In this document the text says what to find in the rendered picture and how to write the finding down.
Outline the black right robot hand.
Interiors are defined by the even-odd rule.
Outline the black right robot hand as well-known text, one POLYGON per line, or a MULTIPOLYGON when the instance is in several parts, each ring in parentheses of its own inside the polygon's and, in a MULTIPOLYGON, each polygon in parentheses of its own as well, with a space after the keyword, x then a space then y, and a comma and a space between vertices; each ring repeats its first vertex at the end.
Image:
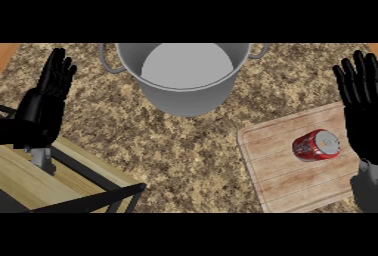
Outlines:
POLYGON ((378 59, 360 50, 332 67, 344 104, 350 146, 362 159, 378 165, 378 59))

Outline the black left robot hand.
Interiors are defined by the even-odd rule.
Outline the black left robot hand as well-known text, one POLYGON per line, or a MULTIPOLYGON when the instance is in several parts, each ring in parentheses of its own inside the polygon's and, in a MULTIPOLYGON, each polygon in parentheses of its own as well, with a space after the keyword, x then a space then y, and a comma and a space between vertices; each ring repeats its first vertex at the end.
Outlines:
POLYGON ((38 83, 20 100, 15 117, 0 118, 0 145, 15 149, 47 148, 59 135, 65 100, 77 66, 65 56, 65 49, 54 48, 47 58, 38 83))

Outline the red can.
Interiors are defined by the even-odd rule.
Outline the red can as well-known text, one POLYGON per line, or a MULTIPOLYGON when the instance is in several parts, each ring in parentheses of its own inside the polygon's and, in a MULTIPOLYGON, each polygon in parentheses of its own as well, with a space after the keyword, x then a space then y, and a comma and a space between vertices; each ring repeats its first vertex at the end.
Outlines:
POLYGON ((305 162, 335 158, 339 155, 338 137, 325 129, 313 130, 294 140, 292 153, 305 162))

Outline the wooden cutting board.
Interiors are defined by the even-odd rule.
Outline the wooden cutting board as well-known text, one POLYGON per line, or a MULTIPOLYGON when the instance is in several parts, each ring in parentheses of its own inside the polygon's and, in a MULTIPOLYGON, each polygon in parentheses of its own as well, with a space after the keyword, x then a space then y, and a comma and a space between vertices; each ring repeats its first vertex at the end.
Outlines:
POLYGON ((238 145, 266 212, 307 212, 351 195, 359 157, 347 141, 339 102, 240 129, 238 145), (338 137, 341 153, 304 162, 292 153, 292 142, 319 128, 338 137))

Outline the grey metal pot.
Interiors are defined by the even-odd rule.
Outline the grey metal pot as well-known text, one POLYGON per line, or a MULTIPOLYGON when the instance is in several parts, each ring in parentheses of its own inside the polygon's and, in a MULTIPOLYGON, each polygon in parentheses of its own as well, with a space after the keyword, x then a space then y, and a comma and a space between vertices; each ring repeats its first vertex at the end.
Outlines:
POLYGON ((249 43, 116 43, 115 47, 122 63, 118 69, 105 61, 100 44, 106 71, 128 71, 152 105, 174 116, 193 117, 226 101, 245 60, 260 59, 269 44, 255 55, 249 43))

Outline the open wooden drawer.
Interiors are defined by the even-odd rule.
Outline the open wooden drawer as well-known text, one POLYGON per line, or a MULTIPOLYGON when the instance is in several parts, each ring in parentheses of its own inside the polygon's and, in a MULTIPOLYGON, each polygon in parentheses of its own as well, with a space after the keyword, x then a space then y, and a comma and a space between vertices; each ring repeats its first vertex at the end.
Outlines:
POLYGON ((68 139, 57 138, 49 149, 54 175, 23 149, 0 145, 0 213, 130 213, 146 184, 68 139))

